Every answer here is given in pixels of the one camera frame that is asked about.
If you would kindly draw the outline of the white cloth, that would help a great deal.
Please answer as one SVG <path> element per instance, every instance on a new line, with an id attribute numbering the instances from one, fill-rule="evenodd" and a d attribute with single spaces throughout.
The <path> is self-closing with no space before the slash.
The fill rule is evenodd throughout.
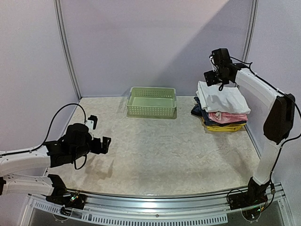
<path id="1" fill-rule="evenodd" d="M 249 114 L 251 112 L 244 96 L 236 87 L 223 87 L 222 91 L 219 91 L 218 85 L 208 87 L 204 81 L 199 81 L 196 94 L 202 109 L 208 113 Z"/>

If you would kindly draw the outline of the pink patterned shorts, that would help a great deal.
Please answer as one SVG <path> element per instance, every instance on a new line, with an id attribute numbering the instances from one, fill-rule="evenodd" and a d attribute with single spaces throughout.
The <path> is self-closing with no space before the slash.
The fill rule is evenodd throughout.
<path id="1" fill-rule="evenodd" d="M 225 123 L 234 123 L 239 121 L 248 121 L 246 114 L 231 114 L 231 113 L 223 113 L 223 112 L 211 112 L 208 113 L 209 119 L 225 124 Z"/>

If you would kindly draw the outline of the green plastic basket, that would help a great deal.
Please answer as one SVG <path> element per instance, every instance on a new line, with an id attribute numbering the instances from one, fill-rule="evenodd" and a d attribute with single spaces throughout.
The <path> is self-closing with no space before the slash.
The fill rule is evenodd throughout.
<path id="1" fill-rule="evenodd" d="M 132 87 L 127 99 L 127 116 L 136 118 L 174 119 L 176 117 L 174 88 Z"/>

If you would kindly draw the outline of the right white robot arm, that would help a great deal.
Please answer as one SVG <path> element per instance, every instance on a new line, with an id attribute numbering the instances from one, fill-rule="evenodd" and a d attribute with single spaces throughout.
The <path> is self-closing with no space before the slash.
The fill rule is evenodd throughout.
<path id="1" fill-rule="evenodd" d="M 218 92 L 224 94 L 226 85 L 232 82 L 251 92 L 269 110 L 263 124 L 264 152 L 249 181 L 257 186 L 267 186 L 282 147 L 290 141 L 288 136 L 293 128 L 295 110 L 298 109 L 295 98 L 255 74 L 249 63 L 240 60 L 234 63 L 226 48 L 213 50 L 209 59 L 212 70 L 204 73 L 208 87 L 217 87 Z"/>

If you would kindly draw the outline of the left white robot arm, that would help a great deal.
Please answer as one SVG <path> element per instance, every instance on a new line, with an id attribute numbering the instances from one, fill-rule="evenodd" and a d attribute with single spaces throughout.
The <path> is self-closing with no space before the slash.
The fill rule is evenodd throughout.
<path id="1" fill-rule="evenodd" d="M 89 153 L 107 154 L 110 137 L 96 138 L 93 127 L 75 123 L 55 141 L 44 142 L 31 150 L 16 150 L 0 156 L 0 193 L 41 194 L 52 196 L 59 204 L 66 204 L 70 194 L 58 175 L 44 177 L 19 175 L 18 172 L 37 168 L 55 168 L 76 164 L 76 160 Z"/>

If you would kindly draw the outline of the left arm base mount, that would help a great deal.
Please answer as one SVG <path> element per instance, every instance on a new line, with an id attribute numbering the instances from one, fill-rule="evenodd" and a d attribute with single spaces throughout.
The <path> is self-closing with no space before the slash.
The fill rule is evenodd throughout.
<path id="1" fill-rule="evenodd" d="M 51 180 L 53 191 L 50 195 L 46 196 L 48 202 L 61 205 L 60 212 L 67 214 L 66 208 L 75 208 L 83 210 L 86 204 L 87 196 L 81 194 L 79 191 L 68 192 L 67 188 L 58 175 L 48 174 Z"/>

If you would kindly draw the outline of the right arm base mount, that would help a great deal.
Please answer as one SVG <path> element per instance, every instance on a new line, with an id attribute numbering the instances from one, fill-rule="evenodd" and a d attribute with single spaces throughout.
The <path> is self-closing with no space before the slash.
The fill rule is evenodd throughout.
<path id="1" fill-rule="evenodd" d="M 226 200 L 231 210 L 241 209 L 247 221 L 256 221 L 270 207 L 275 198 L 275 185 L 270 181 L 258 185 L 251 178 L 247 191 L 232 189 L 227 193 Z"/>

